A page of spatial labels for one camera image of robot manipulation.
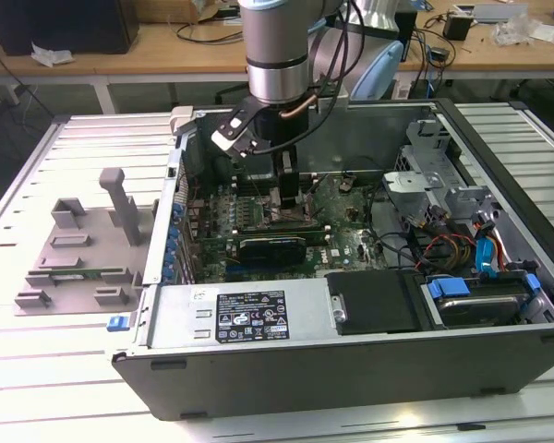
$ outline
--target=metal slotted table surface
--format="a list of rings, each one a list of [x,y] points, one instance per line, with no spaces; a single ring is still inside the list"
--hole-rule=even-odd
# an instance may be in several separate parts
[[[460,110],[554,223],[553,135],[508,105]],[[111,314],[13,317],[12,299],[51,231],[55,200],[109,207],[98,177],[119,166],[127,192],[150,205],[175,143],[168,121],[169,114],[142,114],[54,124],[0,203],[0,441],[554,441],[554,368],[509,396],[165,423],[111,367],[109,353],[131,340],[106,331]]]

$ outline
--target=motherboard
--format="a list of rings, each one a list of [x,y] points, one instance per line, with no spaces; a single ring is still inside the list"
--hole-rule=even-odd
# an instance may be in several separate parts
[[[301,204],[291,210],[276,209],[262,183],[239,186],[235,180],[199,197],[195,188],[178,221],[190,238],[194,281],[291,280],[386,269],[366,229],[368,197],[377,191],[353,181],[343,175],[308,180]]]

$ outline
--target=black box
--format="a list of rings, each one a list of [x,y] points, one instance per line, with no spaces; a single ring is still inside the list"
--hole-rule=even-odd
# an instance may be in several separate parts
[[[136,39],[133,0],[0,0],[0,44],[8,55],[31,53],[31,42],[72,54],[124,54]]]
[[[448,14],[443,27],[443,37],[448,40],[463,42],[468,36],[473,21],[473,17]]]

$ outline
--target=barcode sticker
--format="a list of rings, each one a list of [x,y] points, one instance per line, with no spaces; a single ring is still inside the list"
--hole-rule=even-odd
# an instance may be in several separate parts
[[[220,293],[218,288],[193,288],[191,289],[191,302],[215,302],[218,293]]]

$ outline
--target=white sticker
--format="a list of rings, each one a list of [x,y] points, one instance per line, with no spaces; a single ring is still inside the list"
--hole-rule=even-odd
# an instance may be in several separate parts
[[[215,302],[220,293],[218,288],[193,288],[191,289],[191,302]]]
[[[66,280],[84,280],[83,275],[79,274],[70,274],[70,275],[53,275],[53,280],[56,281],[66,281]]]

